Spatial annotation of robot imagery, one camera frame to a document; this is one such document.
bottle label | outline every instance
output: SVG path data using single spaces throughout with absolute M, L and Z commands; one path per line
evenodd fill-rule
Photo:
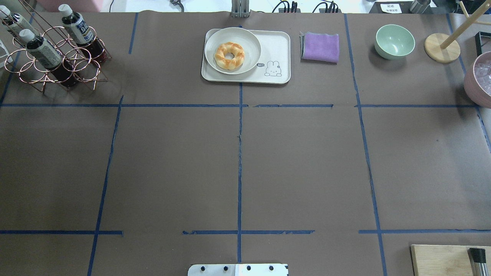
M 10 26 L 4 25 L 3 27 L 14 37 L 19 37 L 19 33 L 24 29 L 31 30 L 35 35 L 40 34 L 39 31 L 34 29 L 32 25 L 29 24 L 29 21 L 27 21 L 22 15 L 20 16 L 19 20 L 14 24 Z
M 89 29 L 81 14 L 77 22 L 73 24 L 63 24 L 65 30 L 77 44 L 87 44 L 94 39 L 94 33 Z
M 43 44 L 41 44 L 41 46 L 39 46 L 37 49 L 28 49 L 27 51 L 33 55 L 46 69 L 57 67 L 63 60 L 61 55 L 46 39 L 44 39 Z

twisted donut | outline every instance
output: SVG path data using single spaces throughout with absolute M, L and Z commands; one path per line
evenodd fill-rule
M 226 54 L 231 53 L 234 55 L 233 59 L 227 59 Z M 234 70 L 242 65 L 245 58 L 245 52 L 242 46 L 237 43 L 227 42 L 218 46 L 215 53 L 215 61 L 217 65 L 225 70 Z

cartoon rabbit print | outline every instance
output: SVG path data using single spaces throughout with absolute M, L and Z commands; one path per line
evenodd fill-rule
M 265 76 L 281 77 L 281 68 L 278 61 L 268 61 Z

bottle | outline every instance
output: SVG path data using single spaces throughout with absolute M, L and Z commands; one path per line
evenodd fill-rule
M 2 20 L 3 27 L 14 37 L 18 38 L 19 33 L 28 29 L 35 33 L 36 35 L 40 35 L 39 31 L 34 29 L 32 25 L 27 21 L 24 16 L 10 12 L 10 10 L 6 6 L 0 6 L 0 18 Z
M 104 47 L 89 29 L 82 15 L 78 12 L 73 12 L 67 4 L 60 5 L 58 10 L 63 15 L 61 19 L 63 27 L 65 27 L 65 30 L 73 38 L 77 46 L 88 50 L 92 58 L 98 63 L 104 62 L 106 60 Z M 89 58 L 86 51 L 82 51 L 82 53 L 86 58 Z
M 65 60 L 44 37 L 34 35 L 31 30 L 24 29 L 19 37 L 26 44 L 26 50 L 33 55 L 47 70 L 56 77 L 60 84 L 71 87 L 78 83 L 73 72 L 72 64 Z

green bowl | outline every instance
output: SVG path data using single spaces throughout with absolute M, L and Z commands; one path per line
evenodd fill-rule
M 382 26 L 375 39 L 375 50 L 383 58 L 400 59 L 414 50 L 414 37 L 406 28 L 389 24 Z

